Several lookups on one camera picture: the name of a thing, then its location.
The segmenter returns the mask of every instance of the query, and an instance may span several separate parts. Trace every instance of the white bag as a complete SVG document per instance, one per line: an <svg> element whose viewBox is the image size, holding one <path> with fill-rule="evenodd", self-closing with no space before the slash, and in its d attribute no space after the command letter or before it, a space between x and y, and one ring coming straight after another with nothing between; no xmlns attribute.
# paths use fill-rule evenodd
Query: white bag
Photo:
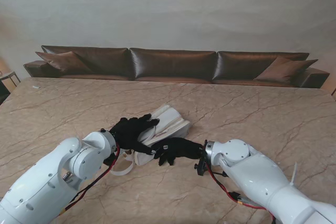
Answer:
<svg viewBox="0 0 336 224"><path fill-rule="evenodd" d="M164 104L153 111L152 119L160 119L160 121L157 126L140 134L138 141L144 145L152 146L158 141L168 137L186 137L188 135L191 123L184 120L178 111L168 104ZM147 164L154 158L154 155L132 152L132 154L123 153L123 157L128 161L132 161L132 164L125 170L119 172L111 170L112 174L117 176L125 175L132 170L134 163L137 165Z"/></svg>

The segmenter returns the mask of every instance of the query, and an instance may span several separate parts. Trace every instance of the beige marble surface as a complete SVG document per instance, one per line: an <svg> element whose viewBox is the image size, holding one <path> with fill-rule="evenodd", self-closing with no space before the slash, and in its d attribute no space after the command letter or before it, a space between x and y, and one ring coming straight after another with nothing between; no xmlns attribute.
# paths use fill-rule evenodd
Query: beige marble surface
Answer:
<svg viewBox="0 0 336 224"><path fill-rule="evenodd" d="M70 136L109 128L168 103L193 123L188 139L240 138L277 162L310 198L336 204L336 103L318 89L159 82L24 80L0 106L0 196ZM270 223L268 213L232 203L195 161L156 161L107 175L58 223ZM235 189L230 179L221 179Z"/></svg>

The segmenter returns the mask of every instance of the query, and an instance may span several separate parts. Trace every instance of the brown leather sofa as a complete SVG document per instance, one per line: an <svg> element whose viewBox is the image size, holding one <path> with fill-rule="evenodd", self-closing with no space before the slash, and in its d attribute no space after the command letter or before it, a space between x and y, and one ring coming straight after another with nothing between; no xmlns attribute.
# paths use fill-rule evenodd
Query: brown leather sofa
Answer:
<svg viewBox="0 0 336 224"><path fill-rule="evenodd" d="M43 60L24 64L32 77L216 83L320 88L329 73L308 68L291 84L253 80L278 56L306 60L305 52L228 52L42 46L44 52L73 51L94 74L61 76Z"/></svg>

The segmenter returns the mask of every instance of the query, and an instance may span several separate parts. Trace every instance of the sofa armrest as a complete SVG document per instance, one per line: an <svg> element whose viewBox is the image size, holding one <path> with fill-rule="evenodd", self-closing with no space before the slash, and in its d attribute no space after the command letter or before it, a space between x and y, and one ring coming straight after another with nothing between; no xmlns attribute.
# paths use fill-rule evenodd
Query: sofa armrest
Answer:
<svg viewBox="0 0 336 224"><path fill-rule="evenodd" d="M23 65L31 77L59 77L59 71L44 60L36 60Z"/></svg>
<svg viewBox="0 0 336 224"><path fill-rule="evenodd" d="M300 88L319 89L328 78L329 73L315 68L307 68L305 72L298 75L293 84Z"/></svg>

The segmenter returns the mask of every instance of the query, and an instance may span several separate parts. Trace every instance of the white cable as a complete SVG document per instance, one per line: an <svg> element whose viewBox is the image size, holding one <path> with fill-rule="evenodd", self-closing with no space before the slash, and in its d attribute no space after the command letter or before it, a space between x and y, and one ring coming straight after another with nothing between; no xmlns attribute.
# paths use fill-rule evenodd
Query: white cable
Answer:
<svg viewBox="0 0 336 224"><path fill-rule="evenodd" d="M291 180L291 182L290 182L290 185L291 185L291 186L294 185L294 179L295 179L295 175L296 175L296 169L297 169L297 167L298 167L298 163L295 162L295 164L294 164L294 170L293 170L293 175L292 175L292 180Z"/></svg>

